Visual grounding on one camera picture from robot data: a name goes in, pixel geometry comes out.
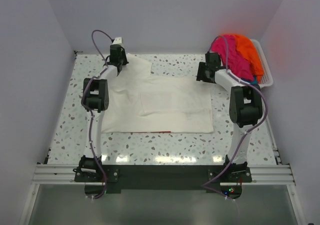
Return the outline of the white plastic basket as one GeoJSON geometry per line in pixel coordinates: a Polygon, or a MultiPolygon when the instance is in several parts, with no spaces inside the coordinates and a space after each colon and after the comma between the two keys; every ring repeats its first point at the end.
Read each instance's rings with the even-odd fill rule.
{"type": "Polygon", "coordinates": [[[261,44],[259,43],[259,41],[255,40],[255,39],[250,39],[251,42],[253,43],[253,45],[256,48],[256,51],[259,55],[260,61],[261,61],[261,65],[264,71],[263,76],[261,77],[260,81],[258,82],[259,86],[261,88],[266,88],[266,87],[271,87],[274,83],[265,53],[262,49],[261,44]]]}

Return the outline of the orange t shirt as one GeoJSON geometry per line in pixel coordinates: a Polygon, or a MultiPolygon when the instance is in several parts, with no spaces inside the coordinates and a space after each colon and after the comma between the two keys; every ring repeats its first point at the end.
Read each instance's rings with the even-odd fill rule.
{"type": "Polygon", "coordinates": [[[239,34],[224,34],[233,35],[236,38],[236,50],[249,62],[250,70],[253,76],[257,77],[258,82],[264,75],[264,69],[262,67],[259,55],[254,44],[251,40],[243,35],[239,34]]]}

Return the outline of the white t shirt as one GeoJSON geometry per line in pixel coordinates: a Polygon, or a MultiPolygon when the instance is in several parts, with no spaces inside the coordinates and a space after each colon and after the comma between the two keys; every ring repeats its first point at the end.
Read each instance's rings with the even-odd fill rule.
{"type": "Polygon", "coordinates": [[[214,132],[210,84],[152,75],[152,63],[130,53],[127,60],[108,84],[102,133],[214,132]]]}

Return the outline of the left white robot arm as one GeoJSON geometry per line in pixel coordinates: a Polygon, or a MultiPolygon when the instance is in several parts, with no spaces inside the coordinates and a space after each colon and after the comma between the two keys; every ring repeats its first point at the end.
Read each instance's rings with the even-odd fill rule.
{"type": "Polygon", "coordinates": [[[88,113],[87,141],[80,158],[77,175],[86,174],[92,181],[99,181],[104,175],[102,168],[101,133],[105,111],[109,107],[109,85],[128,64],[123,43],[114,41],[110,54],[97,75],[83,80],[81,105],[88,113]]]}

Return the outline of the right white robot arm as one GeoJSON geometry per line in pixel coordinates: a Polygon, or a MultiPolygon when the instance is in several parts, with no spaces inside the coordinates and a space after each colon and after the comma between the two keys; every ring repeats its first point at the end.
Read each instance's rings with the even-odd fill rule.
{"type": "Polygon", "coordinates": [[[198,66],[197,81],[223,87],[229,94],[229,117],[233,122],[233,135],[225,163],[210,181],[220,178],[233,182],[245,174],[248,167],[248,147],[252,131],[266,119],[263,111],[265,99],[259,85],[252,85],[236,77],[216,52],[207,52],[205,61],[198,66]]]}

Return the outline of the blue t shirt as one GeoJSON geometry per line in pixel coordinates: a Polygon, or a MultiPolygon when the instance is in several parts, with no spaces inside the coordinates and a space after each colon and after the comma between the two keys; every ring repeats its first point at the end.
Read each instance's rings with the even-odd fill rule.
{"type": "Polygon", "coordinates": [[[257,77],[254,76],[254,77],[253,77],[253,81],[250,81],[249,83],[252,84],[252,85],[257,85],[259,82],[258,82],[258,80],[257,80],[257,77]]]}

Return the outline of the pink t shirt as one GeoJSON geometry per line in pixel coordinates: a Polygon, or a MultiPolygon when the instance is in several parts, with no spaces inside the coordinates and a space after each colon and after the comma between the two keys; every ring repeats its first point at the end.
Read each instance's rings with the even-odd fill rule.
{"type": "Polygon", "coordinates": [[[211,45],[210,51],[218,53],[224,66],[240,79],[253,82],[250,63],[237,51],[236,38],[233,35],[224,34],[224,38],[217,38],[211,45]]]}

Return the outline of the aluminium rail frame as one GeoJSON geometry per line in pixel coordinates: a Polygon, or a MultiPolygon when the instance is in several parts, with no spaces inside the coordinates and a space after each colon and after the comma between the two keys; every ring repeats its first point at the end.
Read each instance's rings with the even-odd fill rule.
{"type": "MultiPolygon", "coordinates": [[[[228,153],[233,126],[229,96],[211,92],[213,133],[104,133],[106,165],[154,165],[190,168],[221,165],[228,153]]],[[[298,201],[291,167],[281,162],[270,123],[253,131],[248,147],[252,183],[236,201],[195,190],[125,190],[98,200],[85,196],[74,180],[82,132],[63,116],[46,164],[36,166],[22,212],[22,225],[301,225],[306,220],[298,201]]]]}

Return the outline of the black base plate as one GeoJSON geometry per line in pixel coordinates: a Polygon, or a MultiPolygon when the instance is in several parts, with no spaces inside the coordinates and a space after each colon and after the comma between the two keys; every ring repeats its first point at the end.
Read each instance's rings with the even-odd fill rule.
{"type": "Polygon", "coordinates": [[[74,181],[86,195],[119,194],[124,190],[220,192],[237,199],[242,185],[253,181],[247,165],[103,165],[104,172],[73,169],[74,181]]]}

